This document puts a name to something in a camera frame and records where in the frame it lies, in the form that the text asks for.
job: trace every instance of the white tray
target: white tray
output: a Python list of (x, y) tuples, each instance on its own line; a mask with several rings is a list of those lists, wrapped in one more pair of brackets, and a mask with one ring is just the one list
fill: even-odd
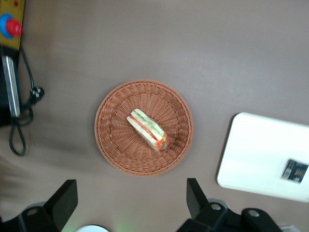
[(301, 183), (282, 178), (289, 159), (309, 164), (309, 126), (240, 113), (217, 180), (224, 188), (309, 202), (309, 169)]

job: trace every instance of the power cord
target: power cord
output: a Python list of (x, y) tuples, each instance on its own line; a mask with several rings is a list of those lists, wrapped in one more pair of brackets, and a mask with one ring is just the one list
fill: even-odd
[[(31, 82), (31, 91), (30, 91), (30, 97), (28, 101), (26, 102), (25, 105), (22, 106), (22, 110), (23, 110), (22, 115), (20, 117), (12, 118), (12, 127), (10, 131), (9, 144), (14, 154), (18, 156), (23, 156), (26, 152), (26, 141), (25, 141), (21, 128), (29, 125), (33, 121), (34, 115), (33, 115), (32, 106), (42, 99), (45, 92), (42, 87), (36, 87), (34, 85), (34, 79), (31, 73), (31, 69), (30, 69), (30, 66), (27, 60), (26, 53), (22, 45), (20, 45), (20, 52), (22, 54), (23, 60), (25, 62), (25, 66), (29, 74), (29, 78)], [(20, 140), (23, 144), (23, 150), (21, 152), (18, 152), (13, 145), (13, 135), (14, 135), (15, 129), (17, 129)]]

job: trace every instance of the round woven basket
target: round woven basket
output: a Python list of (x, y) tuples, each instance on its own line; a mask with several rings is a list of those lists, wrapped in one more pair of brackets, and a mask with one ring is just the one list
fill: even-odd
[[(136, 108), (167, 133), (166, 149), (154, 151), (126, 120)], [(137, 80), (118, 86), (103, 100), (96, 115), (95, 134), (102, 155), (111, 165), (127, 174), (153, 176), (183, 159), (192, 141), (193, 122), (178, 92), (158, 81)]]

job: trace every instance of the wrapped sandwich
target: wrapped sandwich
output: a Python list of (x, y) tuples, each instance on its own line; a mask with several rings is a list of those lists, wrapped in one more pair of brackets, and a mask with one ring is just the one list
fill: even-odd
[(169, 141), (166, 133), (143, 111), (135, 109), (126, 119), (155, 151), (167, 147)]

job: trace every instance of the yellow panel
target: yellow panel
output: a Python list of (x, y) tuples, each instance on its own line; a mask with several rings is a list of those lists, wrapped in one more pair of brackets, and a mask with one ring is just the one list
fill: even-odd
[[(3, 14), (11, 14), (14, 19), (22, 24), (24, 6), (25, 0), (0, 0), (0, 17)], [(6, 46), (14, 50), (19, 50), (20, 36), (7, 39), (0, 32), (0, 43), (2, 46)]]

